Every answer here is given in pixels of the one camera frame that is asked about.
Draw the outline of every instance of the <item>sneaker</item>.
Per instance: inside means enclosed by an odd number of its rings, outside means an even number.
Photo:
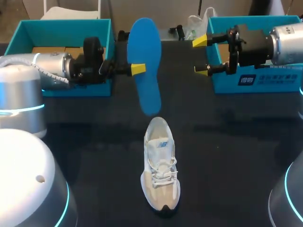
[[[150,122],[144,137],[144,172],[141,186],[148,203],[156,210],[169,212],[180,198],[175,142],[161,117]]]

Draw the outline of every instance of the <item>white cable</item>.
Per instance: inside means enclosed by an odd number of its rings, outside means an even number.
[[[18,57],[9,58],[9,59],[5,60],[4,62],[2,62],[0,64],[0,68],[5,67],[5,66],[10,65],[10,64],[15,64],[16,65],[16,64],[20,64],[20,63],[28,65],[28,66],[32,66],[32,67],[36,68],[43,75],[45,75],[47,77],[50,77],[50,78],[52,78],[54,80],[57,80],[59,82],[65,83],[65,84],[69,83],[69,81],[68,81],[67,78],[58,77],[58,76],[56,76],[56,75],[54,75],[54,74],[52,74],[52,73],[50,73],[50,72],[48,72],[48,71],[40,68],[39,66],[31,63],[30,61],[28,61],[28,60],[26,60],[24,58],[18,58]]]

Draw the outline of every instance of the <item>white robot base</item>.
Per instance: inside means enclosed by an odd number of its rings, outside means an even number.
[[[50,149],[33,134],[0,129],[0,227],[76,227],[74,196]]]

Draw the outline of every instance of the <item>teal box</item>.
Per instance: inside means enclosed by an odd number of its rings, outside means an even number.
[[[96,36],[106,47],[105,59],[114,56],[115,41],[110,19],[94,20],[23,20],[19,23],[5,52],[31,53],[33,47],[81,47],[86,37]],[[69,90],[43,91],[47,97],[110,96],[111,83],[76,87]]]
[[[207,32],[214,34],[226,32],[235,25],[246,24],[249,30],[263,29],[265,34],[275,26],[299,23],[298,16],[247,16],[247,17],[211,17]],[[222,63],[218,44],[206,49],[208,63]],[[250,86],[238,85],[243,78],[254,78]],[[254,69],[253,66],[238,67],[234,75],[217,73],[212,76],[215,93],[261,93],[261,92],[298,92],[301,84],[302,70],[291,69]]]

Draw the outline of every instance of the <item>white chair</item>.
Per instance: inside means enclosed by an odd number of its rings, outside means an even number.
[[[47,10],[47,0],[43,0],[44,16],[41,20],[71,20],[71,19],[100,19],[101,0],[98,0],[98,11],[78,11],[62,7],[51,7]]]

